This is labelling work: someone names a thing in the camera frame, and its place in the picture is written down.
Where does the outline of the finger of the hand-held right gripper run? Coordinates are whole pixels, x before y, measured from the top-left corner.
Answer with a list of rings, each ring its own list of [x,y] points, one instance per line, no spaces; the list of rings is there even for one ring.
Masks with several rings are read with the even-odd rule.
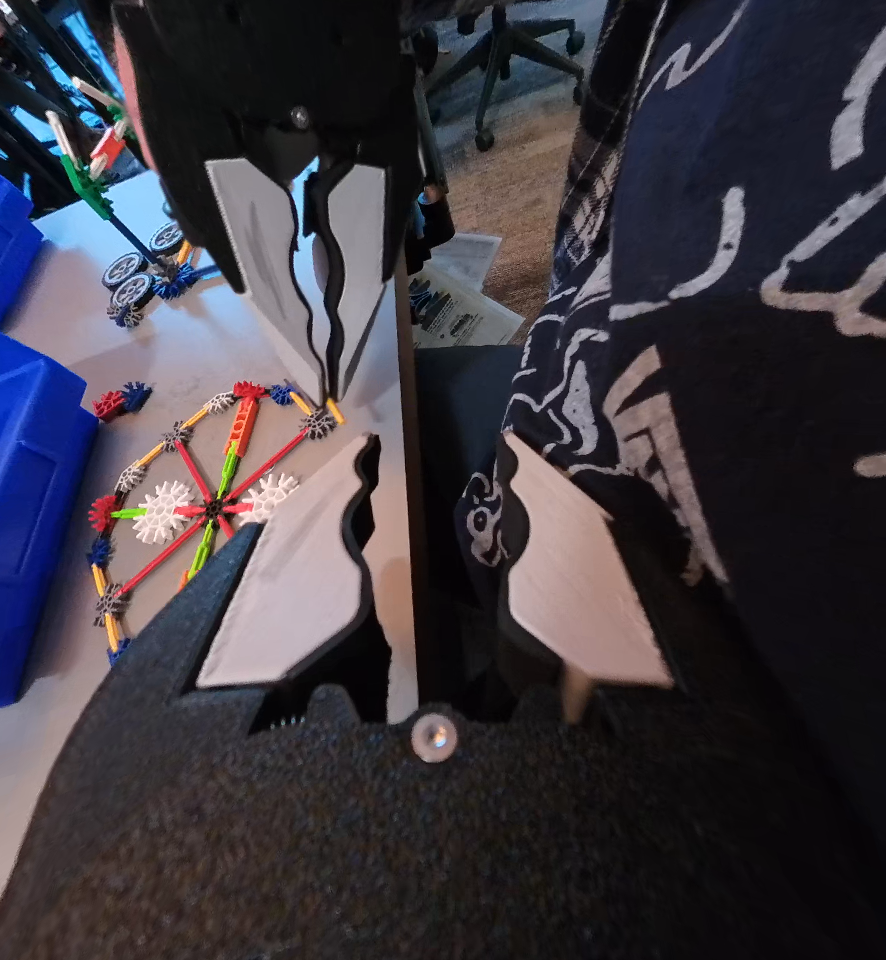
[[[284,185],[245,158],[208,160],[209,183],[245,286],[286,375],[312,405],[328,398],[324,306],[327,273],[317,273],[314,236],[303,235],[305,183],[311,159]]]
[[[327,269],[321,290],[329,402],[344,399],[385,292],[386,201],[387,171],[379,166],[341,161],[305,182],[304,232],[315,236]]]

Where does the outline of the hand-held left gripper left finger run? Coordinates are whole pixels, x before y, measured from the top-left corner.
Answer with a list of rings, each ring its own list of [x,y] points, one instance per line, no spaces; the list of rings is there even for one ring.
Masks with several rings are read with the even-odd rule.
[[[353,531],[370,508],[381,452],[361,434],[295,489],[265,522],[196,678],[199,690],[292,681],[347,640],[373,606]]]

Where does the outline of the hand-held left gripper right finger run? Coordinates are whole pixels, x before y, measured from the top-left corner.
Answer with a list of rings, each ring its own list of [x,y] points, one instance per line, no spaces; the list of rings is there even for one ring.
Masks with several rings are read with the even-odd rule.
[[[674,677],[618,550],[610,515],[515,433],[500,438],[508,566],[500,667],[526,689],[555,683],[579,724],[600,687],[672,690]]]

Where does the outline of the colourful toy wheel model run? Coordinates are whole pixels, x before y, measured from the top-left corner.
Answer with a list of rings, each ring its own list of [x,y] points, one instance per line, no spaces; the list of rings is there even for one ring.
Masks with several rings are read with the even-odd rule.
[[[299,428],[258,468],[238,478],[258,415],[268,403],[301,411]],[[220,416],[232,420],[220,473],[210,481],[191,444],[198,426]],[[230,540],[238,527],[267,521],[300,485],[296,477],[278,471],[278,466],[301,445],[328,438],[345,421],[334,398],[312,406],[289,381],[266,387],[238,380],[231,390],[217,393],[193,415],[175,421],[149,451],[119,474],[111,493],[91,503],[88,520],[95,537],[87,557],[97,594],[94,626],[106,635],[110,666],[118,663],[132,643],[126,633],[126,613],[137,589],[185,545],[198,539],[182,573],[180,591],[215,553],[219,536]],[[142,544],[161,549],[137,572],[116,582],[111,576],[114,533],[122,523],[132,526]]]

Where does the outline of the printed paper sheet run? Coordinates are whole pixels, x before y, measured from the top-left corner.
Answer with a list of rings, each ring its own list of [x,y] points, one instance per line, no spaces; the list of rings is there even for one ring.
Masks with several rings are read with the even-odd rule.
[[[482,291],[500,244],[497,236],[458,233],[431,250],[409,279],[416,349],[501,346],[512,340],[523,318]]]

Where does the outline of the wheeled toy rod model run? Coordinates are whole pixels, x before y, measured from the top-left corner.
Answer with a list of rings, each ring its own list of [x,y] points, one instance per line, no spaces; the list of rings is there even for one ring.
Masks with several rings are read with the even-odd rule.
[[[71,82],[90,102],[106,108],[112,117],[90,150],[75,145],[61,114],[48,110],[46,120],[60,149],[60,161],[76,195],[104,222],[131,241],[134,249],[116,258],[101,282],[108,290],[109,318],[123,329],[137,328],[144,308],[153,300],[170,302],[198,282],[219,275],[218,266],[194,264],[197,249],[175,220],[168,220],[148,242],[142,242],[116,215],[109,199],[110,174],[124,150],[137,147],[137,136],[124,104],[83,78]]]

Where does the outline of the red and blue connector piece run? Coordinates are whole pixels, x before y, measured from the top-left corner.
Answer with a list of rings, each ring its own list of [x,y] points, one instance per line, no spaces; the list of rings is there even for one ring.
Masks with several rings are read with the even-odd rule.
[[[118,418],[137,414],[148,402],[153,388],[143,381],[128,381],[119,389],[108,390],[92,402],[93,413],[107,425]]]

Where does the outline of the plaid overshirt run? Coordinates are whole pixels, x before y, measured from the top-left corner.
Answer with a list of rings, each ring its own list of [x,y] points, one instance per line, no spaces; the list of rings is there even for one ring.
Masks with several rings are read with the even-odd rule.
[[[607,2],[587,77],[562,196],[548,292],[562,289],[597,245],[618,165],[629,101],[652,29],[651,2]]]

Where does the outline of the black office chair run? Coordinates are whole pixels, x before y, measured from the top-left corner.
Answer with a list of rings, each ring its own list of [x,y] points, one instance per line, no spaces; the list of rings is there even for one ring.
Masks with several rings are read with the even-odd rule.
[[[513,58],[545,66],[572,78],[572,101],[578,107],[583,103],[586,89],[585,69],[575,58],[584,48],[585,35],[577,29],[572,18],[509,21],[505,3],[494,2],[490,8],[490,28],[468,52],[441,74],[428,79],[425,85],[426,98],[431,99],[474,70],[482,72],[483,86],[474,115],[474,145],[480,153],[494,146],[495,135],[486,124],[486,114],[497,82],[511,77]]]

